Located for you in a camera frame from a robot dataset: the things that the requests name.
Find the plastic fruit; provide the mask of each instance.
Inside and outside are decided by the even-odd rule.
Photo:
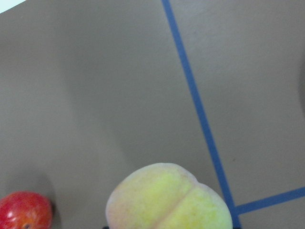
[[[0,229],[50,229],[50,201],[35,192],[19,191],[0,200]]]
[[[106,206],[110,229],[232,229],[220,196],[187,170],[157,163],[129,175]]]

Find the glossy red surface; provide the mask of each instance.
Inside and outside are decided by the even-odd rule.
[[[34,192],[14,192],[0,200],[0,229],[50,229],[50,201]]]

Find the gray surface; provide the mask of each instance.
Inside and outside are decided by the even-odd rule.
[[[171,3],[236,203],[305,186],[305,3]],[[0,196],[43,192],[70,229],[106,225],[111,191],[155,162],[221,193],[160,1],[28,0],[0,28]],[[303,212],[241,220],[300,228]]]

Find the red apple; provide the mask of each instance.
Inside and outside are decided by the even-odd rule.
[[[50,229],[50,201],[35,192],[19,191],[0,200],[0,229]]]

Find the blue line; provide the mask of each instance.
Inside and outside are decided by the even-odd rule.
[[[236,211],[238,215],[241,215],[250,211],[259,210],[276,204],[281,204],[301,197],[305,197],[305,187],[278,194],[272,197],[264,198],[261,200],[257,200],[251,203],[239,205],[236,207]]]
[[[211,155],[211,158],[212,158],[212,161],[214,164],[214,168],[216,170],[216,174],[217,174],[217,177],[218,177],[218,180],[220,183],[220,187],[224,194],[224,199],[231,212],[231,216],[233,219],[233,225],[235,228],[240,228],[241,224],[240,224],[240,221],[238,218],[238,214],[236,213],[233,197],[232,197],[228,182],[225,177],[224,169],[222,167],[221,160],[219,158],[219,155],[218,155],[218,152],[216,149],[216,145],[215,145],[215,142],[213,139],[211,129],[208,124],[208,120],[207,120],[207,117],[206,117],[206,114],[205,114],[205,111],[203,108],[203,104],[202,104],[200,95],[198,93],[198,89],[197,89],[197,86],[196,86],[196,83],[195,83],[195,80],[193,77],[193,73],[192,73],[192,70],[191,70],[191,67],[190,67],[184,46],[183,46],[183,42],[182,42],[179,30],[178,30],[178,26],[176,24],[176,20],[175,20],[173,11],[172,11],[171,4],[170,4],[169,0],[162,0],[162,3],[163,3],[164,11],[167,16],[168,23],[171,27],[173,39],[175,41],[176,48],[177,48],[177,51],[178,51],[178,54],[180,57],[180,61],[181,61],[182,67],[183,67],[183,71],[184,71],[186,80],[188,82],[189,89],[191,91],[193,102],[195,104],[196,111],[197,111],[199,121],[201,124],[201,128],[202,128],[203,134],[205,136],[205,140],[208,145],[208,149],[210,151],[210,155]]]

